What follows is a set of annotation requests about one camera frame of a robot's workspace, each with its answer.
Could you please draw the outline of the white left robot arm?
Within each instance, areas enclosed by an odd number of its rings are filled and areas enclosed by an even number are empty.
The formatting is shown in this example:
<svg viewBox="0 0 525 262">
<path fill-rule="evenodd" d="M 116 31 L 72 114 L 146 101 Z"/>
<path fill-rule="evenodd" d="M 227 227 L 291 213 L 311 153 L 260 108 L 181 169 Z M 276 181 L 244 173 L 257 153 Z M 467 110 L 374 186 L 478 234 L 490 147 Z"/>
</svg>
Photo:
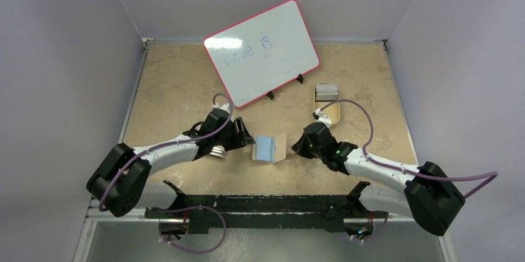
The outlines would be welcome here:
<svg viewBox="0 0 525 262">
<path fill-rule="evenodd" d="M 153 146 L 130 147 L 119 143 L 111 148 L 89 178 L 86 189 L 99 201 L 100 211 L 122 217 L 135 208 L 159 209 L 170 218 L 184 212 L 183 192 L 166 181 L 148 186 L 148 178 L 176 164 L 196 161 L 215 147 L 225 151 L 255 143 L 242 118 L 215 108 L 204 121 L 179 136 Z"/>
</svg>

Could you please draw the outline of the stack of grey cards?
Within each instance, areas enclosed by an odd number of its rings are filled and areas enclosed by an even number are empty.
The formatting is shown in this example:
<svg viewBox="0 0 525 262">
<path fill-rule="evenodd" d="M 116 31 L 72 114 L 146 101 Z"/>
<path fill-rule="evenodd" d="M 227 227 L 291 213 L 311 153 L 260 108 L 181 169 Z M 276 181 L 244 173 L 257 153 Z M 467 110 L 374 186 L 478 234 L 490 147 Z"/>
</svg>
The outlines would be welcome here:
<svg viewBox="0 0 525 262">
<path fill-rule="evenodd" d="M 320 83 L 315 86 L 316 102 L 331 102 L 339 99 L 337 84 Z"/>
</svg>

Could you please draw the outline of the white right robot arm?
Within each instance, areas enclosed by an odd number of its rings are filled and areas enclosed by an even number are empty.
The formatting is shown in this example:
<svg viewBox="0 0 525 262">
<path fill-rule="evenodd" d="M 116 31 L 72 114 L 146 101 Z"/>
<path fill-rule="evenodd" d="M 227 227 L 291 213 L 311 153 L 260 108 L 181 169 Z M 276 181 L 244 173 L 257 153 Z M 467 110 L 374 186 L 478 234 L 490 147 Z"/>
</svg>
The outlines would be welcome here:
<svg viewBox="0 0 525 262">
<path fill-rule="evenodd" d="M 369 211 L 393 213 L 443 236 L 466 202 L 437 164 L 407 165 L 367 154 L 355 144 L 337 141 L 320 122 L 308 125 L 292 150 L 300 157 L 319 159 L 334 172 L 372 180 L 347 201 L 349 212 L 357 217 Z"/>
</svg>

